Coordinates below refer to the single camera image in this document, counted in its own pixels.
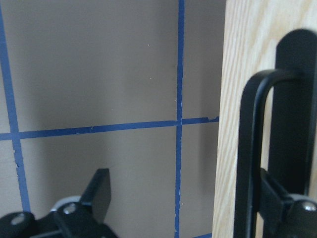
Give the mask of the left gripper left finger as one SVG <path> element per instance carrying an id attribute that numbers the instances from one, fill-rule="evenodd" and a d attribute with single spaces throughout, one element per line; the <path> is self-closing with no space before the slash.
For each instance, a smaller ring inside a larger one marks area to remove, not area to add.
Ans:
<path id="1" fill-rule="evenodd" d="M 111 201 L 109 169 L 97 169 L 78 201 L 67 201 L 53 212 L 64 238 L 116 238 L 104 223 Z"/>

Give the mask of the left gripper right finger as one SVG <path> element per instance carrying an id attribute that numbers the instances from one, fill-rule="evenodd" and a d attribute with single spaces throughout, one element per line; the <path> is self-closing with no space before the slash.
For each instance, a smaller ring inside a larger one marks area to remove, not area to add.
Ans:
<path id="1" fill-rule="evenodd" d="M 264 238 L 315 238 L 317 201 L 289 193 L 261 169 L 259 214 L 264 221 Z"/>

